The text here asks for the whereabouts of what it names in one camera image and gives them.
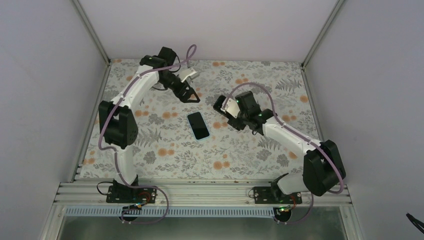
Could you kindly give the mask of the aluminium front rail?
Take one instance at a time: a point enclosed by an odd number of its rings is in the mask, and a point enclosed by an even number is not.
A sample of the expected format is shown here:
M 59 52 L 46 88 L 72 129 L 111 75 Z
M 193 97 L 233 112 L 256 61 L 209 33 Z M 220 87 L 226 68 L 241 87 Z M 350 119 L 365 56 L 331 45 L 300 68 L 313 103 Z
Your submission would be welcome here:
M 253 207 L 258 197 L 253 187 L 266 186 L 267 182 L 156 182 L 161 191 L 154 195 L 154 206 L 164 207 Z M 55 205 L 107 205 L 104 195 L 107 185 L 94 181 L 61 183 L 54 197 Z M 312 196 L 309 192 L 296 194 L 290 199 L 297 207 L 350 207 L 352 200 L 347 187 L 340 194 L 325 193 Z

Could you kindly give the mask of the phone in light blue case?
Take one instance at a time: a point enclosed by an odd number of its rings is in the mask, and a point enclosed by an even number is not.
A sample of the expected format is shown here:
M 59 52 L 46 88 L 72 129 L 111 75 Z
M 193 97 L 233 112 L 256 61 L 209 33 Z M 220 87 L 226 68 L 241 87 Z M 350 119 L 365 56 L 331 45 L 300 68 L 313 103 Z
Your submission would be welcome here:
M 207 123 L 200 112 L 193 112 L 187 115 L 189 127 L 197 141 L 207 139 L 211 136 Z

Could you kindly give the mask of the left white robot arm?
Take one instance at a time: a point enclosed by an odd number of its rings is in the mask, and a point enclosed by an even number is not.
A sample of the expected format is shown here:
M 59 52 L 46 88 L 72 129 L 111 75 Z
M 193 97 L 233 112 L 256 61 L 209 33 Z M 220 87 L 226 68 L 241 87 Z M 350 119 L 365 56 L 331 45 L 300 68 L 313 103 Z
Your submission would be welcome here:
M 188 65 L 196 49 L 195 44 L 191 45 L 185 60 L 179 62 L 175 61 L 177 54 L 168 47 L 162 47 L 157 55 L 144 56 L 126 87 L 112 100 L 103 100 L 98 106 L 98 147 L 101 151 L 113 152 L 116 170 L 114 184 L 121 187 L 119 196 L 128 203 L 134 202 L 140 191 L 133 161 L 133 145 L 139 134 L 133 108 L 156 84 L 171 90 L 182 103 L 200 102 L 194 88 L 189 84 L 189 80 L 195 78 L 198 72 L 190 66 L 179 74 L 173 70 Z

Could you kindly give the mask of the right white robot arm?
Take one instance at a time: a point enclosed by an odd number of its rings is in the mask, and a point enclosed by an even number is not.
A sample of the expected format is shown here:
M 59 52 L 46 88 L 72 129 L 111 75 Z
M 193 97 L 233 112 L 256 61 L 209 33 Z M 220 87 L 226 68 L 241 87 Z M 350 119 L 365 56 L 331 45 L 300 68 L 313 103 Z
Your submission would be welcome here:
M 285 173 L 270 184 L 274 202 L 284 203 L 291 194 L 310 192 L 322 196 L 346 177 L 341 155 L 335 142 L 311 138 L 278 119 L 271 109 L 261 109 L 251 91 L 229 98 L 220 95 L 213 109 L 228 119 L 238 131 L 249 127 L 253 134 L 271 138 L 303 159 L 302 172 Z

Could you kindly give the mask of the black object at right edge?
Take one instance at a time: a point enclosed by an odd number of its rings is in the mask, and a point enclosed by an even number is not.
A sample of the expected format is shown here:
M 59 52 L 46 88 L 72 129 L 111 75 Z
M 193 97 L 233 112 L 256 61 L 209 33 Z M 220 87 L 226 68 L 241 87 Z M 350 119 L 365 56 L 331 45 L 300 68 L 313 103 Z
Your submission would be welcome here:
M 408 212 L 406 213 L 406 217 L 413 224 L 414 227 L 416 227 L 422 234 L 424 234 L 424 223 L 422 221 L 415 218 Z

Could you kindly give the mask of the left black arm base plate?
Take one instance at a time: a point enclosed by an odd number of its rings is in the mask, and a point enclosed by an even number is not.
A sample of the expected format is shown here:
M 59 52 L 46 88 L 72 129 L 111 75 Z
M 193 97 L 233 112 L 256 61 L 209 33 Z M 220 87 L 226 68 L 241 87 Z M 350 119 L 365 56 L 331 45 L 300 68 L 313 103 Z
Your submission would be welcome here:
M 106 196 L 107 203 L 154 204 L 157 190 L 154 188 L 117 188 L 110 186 Z

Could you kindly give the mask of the floral patterned table mat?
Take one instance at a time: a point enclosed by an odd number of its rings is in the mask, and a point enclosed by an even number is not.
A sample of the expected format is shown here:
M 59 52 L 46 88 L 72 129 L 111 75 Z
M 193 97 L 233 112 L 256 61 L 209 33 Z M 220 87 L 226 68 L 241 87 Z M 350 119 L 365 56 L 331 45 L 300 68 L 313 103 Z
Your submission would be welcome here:
M 138 136 L 133 161 L 141 179 L 274 179 L 303 171 L 303 158 L 249 128 L 237 131 L 214 111 L 220 95 L 251 91 L 262 109 L 300 132 L 319 134 L 297 62 L 192 60 L 199 103 L 182 103 L 158 84 L 133 109 Z M 200 112 L 210 137 L 196 140 L 187 115 Z

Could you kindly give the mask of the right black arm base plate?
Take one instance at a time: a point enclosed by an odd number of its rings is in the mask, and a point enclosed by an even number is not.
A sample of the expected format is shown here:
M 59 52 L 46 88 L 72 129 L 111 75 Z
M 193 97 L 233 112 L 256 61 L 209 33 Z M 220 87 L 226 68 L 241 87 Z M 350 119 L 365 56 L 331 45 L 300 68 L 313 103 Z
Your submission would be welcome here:
M 255 186 L 248 196 L 254 200 L 256 205 L 270 204 L 302 204 L 302 194 L 295 192 L 290 195 L 283 194 L 278 188 L 273 190 L 270 186 Z

